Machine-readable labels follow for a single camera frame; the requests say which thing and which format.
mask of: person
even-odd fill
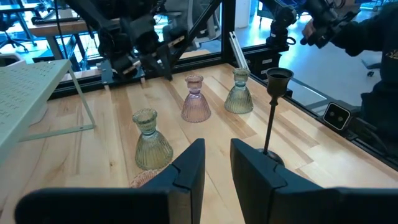
[[[311,20],[302,33],[307,39],[314,32]],[[383,139],[398,142],[398,2],[385,4],[370,19],[351,21],[331,42],[352,57],[364,50],[382,52],[381,81],[372,92],[361,94],[361,117],[375,126]]]

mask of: wooden tabletop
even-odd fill
[[[20,143],[0,167],[0,223],[12,223],[17,201],[44,187],[129,187],[142,172],[134,161],[139,130],[132,115],[142,108],[158,112],[158,130],[169,140],[174,158],[197,138],[206,141],[206,176],[202,223],[244,223],[229,161],[231,138],[262,147],[270,97],[254,80],[248,88],[251,113],[236,115],[223,103],[233,87],[230,65],[218,65],[148,80],[112,90],[86,93],[94,130]],[[202,93],[211,117],[192,124],[181,116],[188,94],[184,78],[203,75]],[[49,101],[45,118],[30,129],[52,131],[88,123],[78,96]],[[283,99],[275,114],[271,150],[286,167],[323,187],[397,187],[398,173],[341,138]]]

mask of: floor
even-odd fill
[[[362,11],[356,20],[361,21],[371,17],[372,14],[371,11]],[[289,35],[295,38],[297,42],[302,38],[301,31],[309,20],[310,16],[302,16],[294,25],[289,27]],[[266,38],[269,36],[270,24],[270,19],[264,18],[260,22],[260,17],[254,16],[249,27],[236,29],[241,47],[265,44]],[[88,35],[82,37],[82,42],[89,51],[89,55],[97,54],[95,44]],[[31,43],[26,43],[26,47],[30,50],[28,54],[23,52],[21,48],[17,51],[28,62],[32,63],[32,57],[38,57],[48,49],[45,40],[37,41],[37,43],[37,47],[33,47]],[[214,40],[202,43],[200,48],[207,49],[210,52],[219,52],[221,42]],[[10,45],[1,49],[2,53],[13,51],[15,49]],[[81,56],[77,53],[77,48],[75,52],[79,60]],[[351,105],[360,105],[360,94],[371,91],[374,84],[380,80],[378,72],[373,77],[367,77],[368,70],[361,62],[362,58],[370,57],[373,54],[372,52],[363,52],[358,57],[350,57],[345,54],[344,50],[335,47],[333,44],[328,44],[322,49],[296,44],[292,45],[288,52],[282,54],[279,65],[291,69],[295,73],[296,82],[290,82],[289,88],[294,91],[294,98],[304,105],[324,100],[324,97],[315,93],[312,89]]]

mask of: glass vase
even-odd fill
[[[235,86],[229,92],[224,108],[234,114],[248,113],[253,110],[250,91],[246,87],[250,71],[246,68],[235,68],[233,74]]]
[[[198,123],[207,120],[210,115],[210,107],[205,96],[200,93],[203,77],[190,75],[185,79],[189,88],[189,94],[184,101],[181,117],[185,121]]]
[[[144,172],[138,174],[137,177],[134,178],[134,180],[132,180],[130,187],[132,187],[132,188],[142,187],[148,181],[150,181],[154,177],[156,177],[156,175],[159,174],[161,171],[162,171],[161,169],[145,170]]]
[[[157,112],[143,109],[132,120],[141,131],[136,147],[136,164],[143,170],[165,167],[173,158],[173,149],[163,134],[156,130]]]

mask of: pink glass vase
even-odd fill
[[[189,94],[185,99],[181,111],[182,119],[192,123],[207,120],[211,115],[211,111],[205,96],[200,93],[203,77],[199,75],[190,75],[185,81],[189,88]]]
[[[145,170],[144,172],[138,174],[137,177],[134,178],[134,180],[132,180],[130,187],[132,187],[132,188],[142,187],[148,181],[150,181],[154,177],[156,177],[156,175],[159,174],[161,171],[162,171],[161,169]]]

